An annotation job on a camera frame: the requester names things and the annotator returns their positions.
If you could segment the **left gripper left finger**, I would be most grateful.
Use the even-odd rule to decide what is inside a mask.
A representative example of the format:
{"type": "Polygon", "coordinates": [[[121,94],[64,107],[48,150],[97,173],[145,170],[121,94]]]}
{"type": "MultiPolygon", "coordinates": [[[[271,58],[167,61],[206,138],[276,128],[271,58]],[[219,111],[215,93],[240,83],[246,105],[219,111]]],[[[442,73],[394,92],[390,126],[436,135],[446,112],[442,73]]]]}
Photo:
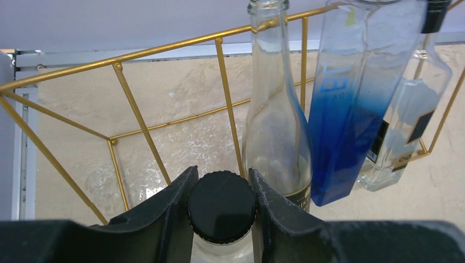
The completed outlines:
{"type": "Polygon", "coordinates": [[[112,218],[86,226],[71,220],[1,222],[1,262],[189,262],[194,232],[186,200],[196,166],[169,186],[112,218]]]}

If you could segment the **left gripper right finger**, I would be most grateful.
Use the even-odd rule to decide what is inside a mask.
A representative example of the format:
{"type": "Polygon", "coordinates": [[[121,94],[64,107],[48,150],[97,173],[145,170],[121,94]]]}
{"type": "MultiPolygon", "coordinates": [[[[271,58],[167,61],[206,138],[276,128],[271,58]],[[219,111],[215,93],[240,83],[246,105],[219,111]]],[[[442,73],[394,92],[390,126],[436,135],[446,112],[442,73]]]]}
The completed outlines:
{"type": "Polygon", "coordinates": [[[446,221],[323,221],[248,171],[257,197],[255,262],[464,262],[464,233],[446,221]]]}

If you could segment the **clear bottle gold white label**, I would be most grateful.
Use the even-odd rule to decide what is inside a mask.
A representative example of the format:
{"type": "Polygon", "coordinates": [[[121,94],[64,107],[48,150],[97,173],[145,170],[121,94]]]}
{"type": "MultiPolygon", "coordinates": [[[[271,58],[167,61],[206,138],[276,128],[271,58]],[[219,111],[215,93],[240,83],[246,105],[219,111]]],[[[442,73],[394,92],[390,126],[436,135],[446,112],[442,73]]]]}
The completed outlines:
{"type": "Polygon", "coordinates": [[[248,181],[227,170],[205,174],[189,191],[191,262],[253,262],[257,200],[248,181]]]}

